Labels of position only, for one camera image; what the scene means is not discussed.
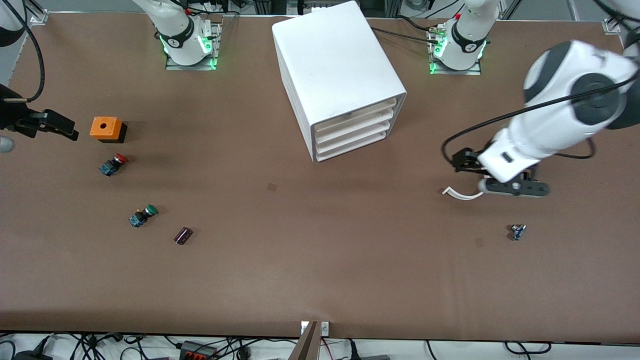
white drawer unit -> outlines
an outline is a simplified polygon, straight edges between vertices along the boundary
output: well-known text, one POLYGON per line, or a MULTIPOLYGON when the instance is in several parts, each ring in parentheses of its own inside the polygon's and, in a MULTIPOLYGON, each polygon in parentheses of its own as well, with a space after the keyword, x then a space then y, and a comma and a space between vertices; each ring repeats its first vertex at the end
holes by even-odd
POLYGON ((357 3, 279 22, 273 38, 313 161, 387 137, 406 90, 357 3))

brown table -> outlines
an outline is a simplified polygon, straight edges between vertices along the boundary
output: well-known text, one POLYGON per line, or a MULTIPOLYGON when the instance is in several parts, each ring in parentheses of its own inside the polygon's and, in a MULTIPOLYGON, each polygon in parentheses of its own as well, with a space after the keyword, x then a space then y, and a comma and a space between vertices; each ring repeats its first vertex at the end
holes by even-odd
MULTIPOLYGON (((35 29, 47 85, 33 107, 81 136, 16 135, 0 156, 0 328, 296 336, 317 319, 334 337, 638 342, 640 127, 598 134, 592 160, 543 161, 545 199, 440 194, 477 181, 453 172, 442 141, 522 107, 546 48, 619 51, 618 37, 599 23, 500 22, 482 76, 436 76, 424 44, 378 35, 408 91, 396 126, 317 164, 278 71, 283 19, 237 19, 212 72, 165 71, 145 15, 53 14, 35 29), (96 115, 126 121, 127 142, 89 137, 96 115), (134 162, 108 178, 98 168, 115 152, 134 162), (160 215, 132 228, 150 203, 160 215), (529 226, 520 242, 515 223, 529 226), (183 226, 195 234, 181 247, 183 226)), ((35 59, 27 43, 11 82, 22 95, 35 59)))

white floor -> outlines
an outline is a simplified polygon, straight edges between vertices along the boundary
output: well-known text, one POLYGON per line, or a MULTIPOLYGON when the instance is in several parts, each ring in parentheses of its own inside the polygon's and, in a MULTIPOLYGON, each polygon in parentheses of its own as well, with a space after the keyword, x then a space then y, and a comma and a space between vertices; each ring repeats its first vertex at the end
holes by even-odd
MULTIPOLYGON (((13 334, 0 338, 0 340, 11 340, 15 343, 17 351, 33 350, 40 340, 46 334, 13 334)), ((170 336, 173 342, 194 341, 205 344, 216 340, 224 340, 224 338, 197 338, 197 337, 180 337, 170 336)), ((342 357, 350 359, 351 347, 349 341, 341 339, 327 339, 329 343, 337 342, 329 345, 334 360, 342 357)), ((388 355, 391 360, 410 360, 425 359, 432 360, 427 350, 426 342, 419 340, 355 340, 358 347, 358 353, 361 357, 388 355)), ((45 355, 51 356, 54 360, 69 359, 77 340, 67 335, 56 335, 55 338, 49 339, 45 346, 45 355)), ((147 336, 142 340, 141 345, 149 359, 165 358, 178 359, 179 350, 169 344, 162 336, 147 336)), ((541 344, 524 343, 528 350, 536 351, 546 347, 541 344)), ((113 340, 107 340, 100 343, 98 349, 107 360, 120 359, 122 351, 135 345, 129 345, 121 341, 119 343, 113 340)), ((251 345, 253 360, 270 360, 270 359, 287 359, 291 354, 294 344, 288 342, 272 343, 269 341, 260 341, 251 345)), ((431 341, 431 347, 434 355, 438 360, 466 360, 466 359, 491 359, 491 360, 508 360, 522 359, 525 356, 516 356, 509 353, 503 343, 487 342, 487 341, 431 341)), ((517 345, 513 344, 514 350, 519 350, 517 345)), ((81 350, 76 352, 76 359, 83 358, 81 350)), ((0 345, 0 359, 11 359, 11 346, 8 344, 0 345)), ((140 355, 135 350, 125 352, 122 359, 140 360, 140 355)), ((231 355, 225 359, 233 360, 231 355)), ((554 344, 550 352, 543 355, 532 355, 532 360, 596 360, 596 359, 640 359, 640 347, 623 346, 623 345, 568 345, 554 344)), ((329 355, 324 347, 320 350, 319 360, 330 360, 329 355)))

